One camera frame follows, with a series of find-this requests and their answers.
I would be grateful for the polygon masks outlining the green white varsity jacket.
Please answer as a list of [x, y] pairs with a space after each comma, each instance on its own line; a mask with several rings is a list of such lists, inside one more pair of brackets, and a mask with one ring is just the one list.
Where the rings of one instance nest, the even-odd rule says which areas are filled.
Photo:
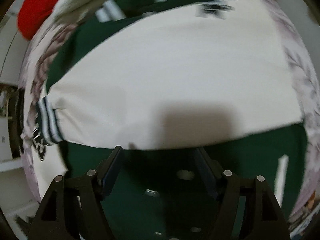
[[62, 146], [66, 178], [123, 148], [101, 202], [114, 239], [207, 239], [198, 147], [290, 213], [307, 146], [292, 81], [259, 0], [108, 0], [52, 62], [34, 142]]

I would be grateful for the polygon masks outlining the white drawer shelf unit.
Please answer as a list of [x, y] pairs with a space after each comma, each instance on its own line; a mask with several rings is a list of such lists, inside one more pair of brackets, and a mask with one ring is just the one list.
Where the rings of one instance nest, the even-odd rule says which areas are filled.
[[24, 172], [21, 154], [24, 91], [1, 84], [1, 209], [7, 218], [34, 217], [39, 206]]

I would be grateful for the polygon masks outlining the white wardrobe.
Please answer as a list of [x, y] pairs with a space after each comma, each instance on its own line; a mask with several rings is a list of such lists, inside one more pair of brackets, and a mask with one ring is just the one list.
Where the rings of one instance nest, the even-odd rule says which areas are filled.
[[29, 41], [20, 33], [16, 15], [6, 15], [4, 19], [5, 24], [1, 27], [1, 83], [18, 86]]

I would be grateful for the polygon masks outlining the floral plush bed blanket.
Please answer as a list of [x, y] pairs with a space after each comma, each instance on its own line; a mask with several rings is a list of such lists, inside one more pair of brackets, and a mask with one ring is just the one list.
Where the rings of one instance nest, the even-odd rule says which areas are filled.
[[[21, 156], [29, 188], [37, 200], [43, 196], [47, 182], [40, 173], [43, 164], [35, 159], [35, 152], [31, 148], [31, 127], [34, 124], [31, 103], [40, 93], [43, 71], [53, 61], [58, 49], [76, 24], [104, 1], [58, 0], [52, 14], [40, 19], [39, 16], [31, 15], [35, 11], [35, 0], [24, 0], [18, 14], [18, 28], [30, 41], [18, 81], [18, 86], [25, 91]], [[319, 213], [319, 205], [314, 202], [319, 195], [319, 81], [310, 55], [293, 23], [275, 0], [262, 1], [279, 29], [293, 73], [293, 85], [306, 117], [305, 128], [309, 137], [303, 184], [289, 217], [290, 235], [296, 236]]]

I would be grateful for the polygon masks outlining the red duvet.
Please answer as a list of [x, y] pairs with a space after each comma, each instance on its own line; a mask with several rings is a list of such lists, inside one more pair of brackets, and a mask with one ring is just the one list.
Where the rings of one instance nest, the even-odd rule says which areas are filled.
[[50, 16], [58, 0], [24, 0], [17, 16], [17, 26], [26, 40], [31, 40]]

